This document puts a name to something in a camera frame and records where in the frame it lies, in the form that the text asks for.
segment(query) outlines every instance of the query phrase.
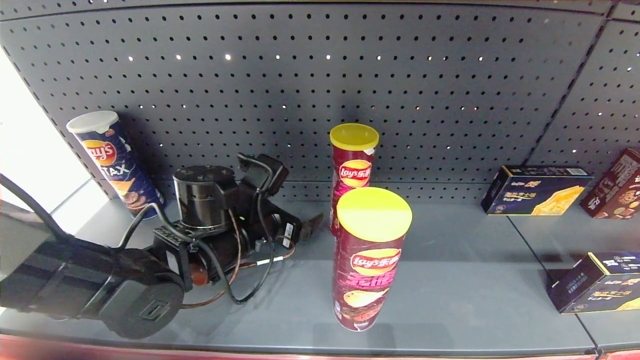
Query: chip canister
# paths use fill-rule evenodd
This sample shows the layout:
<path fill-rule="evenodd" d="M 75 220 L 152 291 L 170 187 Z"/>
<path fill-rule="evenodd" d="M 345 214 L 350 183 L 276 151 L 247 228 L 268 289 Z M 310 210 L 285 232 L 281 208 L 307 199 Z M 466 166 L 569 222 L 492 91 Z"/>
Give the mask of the chip canister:
<path fill-rule="evenodd" d="M 381 188 L 357 188 L 338 201 L 333 312 L 343 327 L 364 331 L 373 326 L 396 275 L 412 216 L 402 197 Z"/>
<path fill-rule="evenodd" d="M 331 194 L 331 234 L 338 236 L 340 223 L 335 207 L 346 192 L 369 185 L 371 163 L 380 136 L 371 126 L 341 124 L 329 134 L 333 145 L 333 185 Z"/>
<path fill-rule="evenodd" d="M 80 115 L 67 123 L 67 130 L 82 144 L 132 215 L 151 202 L 164 205 L 162 194 L 140 167 L 127 143 L 117 113 L 95 111 Z M 150 209 L 145 218 L 156 215 L 156 211 Z"/>

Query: pegboard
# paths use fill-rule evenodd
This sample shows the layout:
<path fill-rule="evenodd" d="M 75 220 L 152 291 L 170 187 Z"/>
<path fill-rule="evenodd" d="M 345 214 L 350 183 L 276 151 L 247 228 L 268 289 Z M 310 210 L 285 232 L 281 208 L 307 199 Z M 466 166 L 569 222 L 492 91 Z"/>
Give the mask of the pegboard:
<path fill-rule="evenodd" d="M 448 4 L 169 6 L 3 23 L 3 48 L 64 129 L 117 111 L 157 180 L 264 152 L 329 181 L 328 132 L 381 134 L 373 180 L 487 183 L 542 134 L 600 23 Z"/>
<path fill-rule="evenodd" d="M 529 163 L 578 164 L 599 178 L 639 144 L 640 24 L 610 21 Z"/>
<path fill-rule="evenodd" d="M 621 1 L 611 17 L 640 22 L 640 1 Z"/>
<path fill-rule="evenodd" d="M 158 188 L 169 199 L 175 199 L 173 181 L 158 181 Z M 482 200 L 489 184 L 459 183 L 371 183 L 389 189 L 408 202 L 430 204 L 477 204 Z M 286 181 L 273 197 L 282 201 L 330 201 L 331 183 L 326 181 Z"/>
<path fill-rule="evenodd" d="M 0 21 L 57 15 L 72 12 L 87 12 L 105 9 L 122 9 L 140 6 L 167 6 L 190 4 L 236 3 L 237 0 L 2 0 L 0 1 Z M 254 3 L 276 3 L 278 0 L 257 0 Z M 457 3 L 457 4 L 493 4 L 500 6 L 517 6 L 526 8 L 548 8 L 575 12 L 605 13 L 608 1 L 567 1 L 567 0 L 524 0 L 524 1 L 489 1 L 489 0 L 453 0 L 453 1 L 421 1 L 421 3 Z"/>

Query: snack box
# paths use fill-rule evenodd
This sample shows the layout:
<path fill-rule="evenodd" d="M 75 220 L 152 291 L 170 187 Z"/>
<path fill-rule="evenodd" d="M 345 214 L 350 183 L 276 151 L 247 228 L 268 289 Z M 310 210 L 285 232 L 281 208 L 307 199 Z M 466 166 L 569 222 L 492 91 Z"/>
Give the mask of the snack box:
<path fill-rule="evenodd" d="M 626 149 L 580 203 L 595 218 L 628 219 L 640 206 L 640 149 Z"/>
<path fill-rule="evenodd" d="M 561 313 L 640 309 L 640 251 L 590 252 L 547 293 Z"/>
<path fill-rule="evenodd" d="M 489 215 L 562 215 L 592 178 L 580 167 L 504 165 L 481 206 Z"/>

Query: lay's logo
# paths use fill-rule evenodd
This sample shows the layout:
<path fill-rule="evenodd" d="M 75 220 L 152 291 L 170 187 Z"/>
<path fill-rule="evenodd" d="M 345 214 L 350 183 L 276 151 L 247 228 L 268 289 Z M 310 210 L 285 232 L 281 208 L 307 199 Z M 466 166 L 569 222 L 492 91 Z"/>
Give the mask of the lay's logo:
<path fill-rule="evenodd" d="M 349 160 L 340 166 L 340 180 L 352 188 L 359 188 L 369 182 L 371 163 L 366 160 Z"/>
<path fill-rule="evenodd" d="M 396 267 L 401 249 L 371 249 L 351 257 L 351 267 L 362 275 L 377 276 Z"/>
<path fill-rule="evenodd" d="M 116 161 L 116 148 L 110 142 L 100 140 L 85 140 L 82 145 L 98 165 L 106 167 Z"/>

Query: blue snack box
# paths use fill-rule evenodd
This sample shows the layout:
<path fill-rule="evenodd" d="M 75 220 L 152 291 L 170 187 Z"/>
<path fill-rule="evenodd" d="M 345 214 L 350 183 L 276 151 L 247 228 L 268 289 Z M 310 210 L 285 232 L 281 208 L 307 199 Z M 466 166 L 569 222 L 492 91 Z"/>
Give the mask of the blue snack box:
<path fill-rule="evenodd" d="M 489 215 L 562 215 L 592 178 L 580 167 L 505 165 L 481 206 Z"/>
<path fill-rule="evenodd" d="M 80 115 L 67 124 L 67 130 L 80 141 L 133 216 L 151 202 L 164 206 L 162 194 L 144 173 L 127 144 L 118 114 L 95 111 Z M 144 218 L 156 215 L 156 211 L 150 209 Z"/>
<path fill-rule="evenodd" d="M 561 313 L 640 309 L 640 252 L 590 252 L 547 293 Z"/>

